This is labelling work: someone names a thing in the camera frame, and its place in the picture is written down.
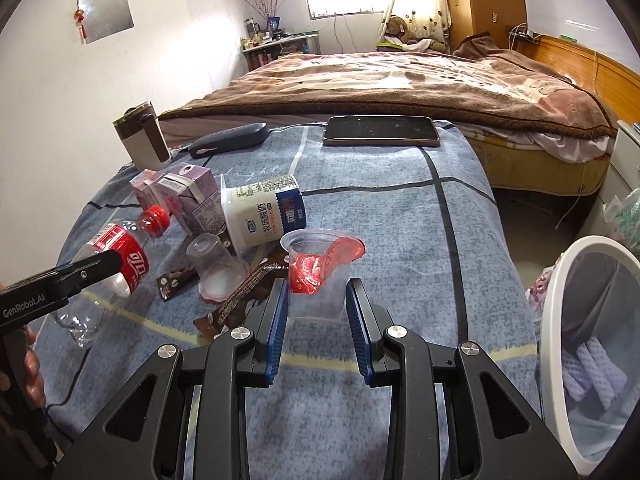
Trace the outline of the left hand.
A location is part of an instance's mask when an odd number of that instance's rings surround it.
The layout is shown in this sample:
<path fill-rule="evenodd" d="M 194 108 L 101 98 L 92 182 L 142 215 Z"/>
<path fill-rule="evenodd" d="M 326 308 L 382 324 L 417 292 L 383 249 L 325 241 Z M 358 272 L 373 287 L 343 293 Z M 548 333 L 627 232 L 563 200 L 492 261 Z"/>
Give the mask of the left hand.
<path fill-rule="evenodd" d="M 40 373 L 40 361 L 32 345 L 37 341 L 36 334 L 28 327 L 23 328 L 27 341 L 27 350 L 24 356 L 25 385 L 24 393 L 32 400 L 36 408 L 46 405 L 46 393 L 44 392 L 44 380 Z"/>

